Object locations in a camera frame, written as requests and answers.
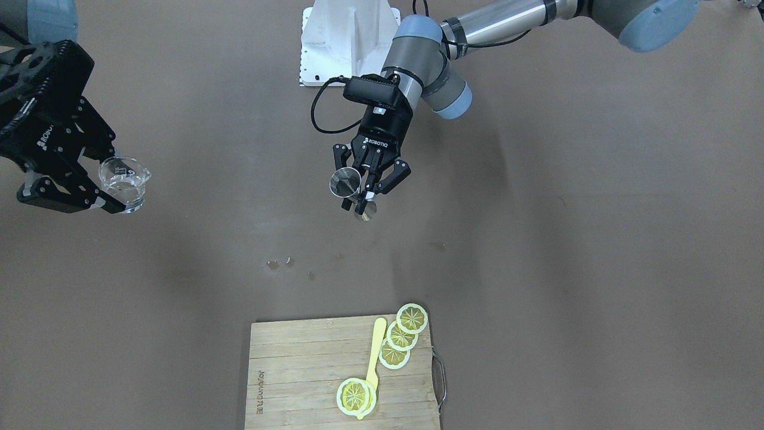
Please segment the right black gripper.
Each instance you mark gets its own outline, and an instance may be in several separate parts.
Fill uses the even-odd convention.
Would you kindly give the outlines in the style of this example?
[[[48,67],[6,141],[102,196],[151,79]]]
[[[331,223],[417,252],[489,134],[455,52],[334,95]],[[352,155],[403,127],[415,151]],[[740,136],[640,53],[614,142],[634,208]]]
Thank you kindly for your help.
[[[127,209],[87,175],[68,173],[57,185],[41,174],[58,167],[57,148],[99,162],[118,156],[116,133],[84,96],[93,69],[93,58],[71,40],[2,52],[2,157],[28,171],[20,203],[61,213]]]

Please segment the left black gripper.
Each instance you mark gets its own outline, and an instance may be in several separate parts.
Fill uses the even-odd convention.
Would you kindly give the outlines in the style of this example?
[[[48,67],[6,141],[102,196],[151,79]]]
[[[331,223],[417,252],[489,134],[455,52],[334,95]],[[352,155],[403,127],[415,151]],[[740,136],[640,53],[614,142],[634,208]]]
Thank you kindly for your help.
[[[411,174],[409,164],[398,158],[413,111],[401,91],[395,91],[391,101],[390,105],[384,105],[380,100],[360,100],[366,110],[358,134],[351,141],[352,150],[342,144],[332,147],[336,168],[332,174],[332,194],[342,199],[341,208],[347,211],[357,202],[358,216],[365,214],[374,196],[390,193]],[[350,168],[347,161],[352,153],[354,161]],[[368,179],[361,191],[360,172],[382,175],[391,165],[393,171],[387,177],[377,183],[370,183]]]

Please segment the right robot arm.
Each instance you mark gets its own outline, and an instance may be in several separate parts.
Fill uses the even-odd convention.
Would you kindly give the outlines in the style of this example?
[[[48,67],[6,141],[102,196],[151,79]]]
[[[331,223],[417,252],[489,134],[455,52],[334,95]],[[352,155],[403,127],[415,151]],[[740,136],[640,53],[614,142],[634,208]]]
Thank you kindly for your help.
[[[115,155],[115,132],[85,98],[94,60],[78,44],[74,1],[3,1],[1,154],[24,172],[22,204],[123,213],[79,163]]]

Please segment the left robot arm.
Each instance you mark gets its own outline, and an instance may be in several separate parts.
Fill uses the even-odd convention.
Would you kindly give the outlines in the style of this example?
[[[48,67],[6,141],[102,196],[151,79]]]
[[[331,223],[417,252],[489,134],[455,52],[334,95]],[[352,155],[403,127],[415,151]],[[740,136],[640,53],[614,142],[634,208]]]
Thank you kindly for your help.
[[[588,17],[631,51],[647,53],[675,39],[699,8],[698,1],[496,1],[442,22],[405,17],[379,73],[336,77],[344,98],[365,106],[365,114],[355,138],[333,147],[330,191],[343,210],[370,220],[375,198],[410,175],[401,147],[417,105],[449,120],[469,109],[472,91],[451,66],[469,52],[511,44],[556,20]]]

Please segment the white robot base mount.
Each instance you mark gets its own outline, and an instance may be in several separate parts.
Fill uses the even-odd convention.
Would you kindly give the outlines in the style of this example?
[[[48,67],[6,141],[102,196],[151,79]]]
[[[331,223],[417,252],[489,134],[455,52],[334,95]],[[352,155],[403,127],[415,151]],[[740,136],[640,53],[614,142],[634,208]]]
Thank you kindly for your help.
[[[316,1],[302,13],[298,84],[379,73],[401,24],[387,1]]]

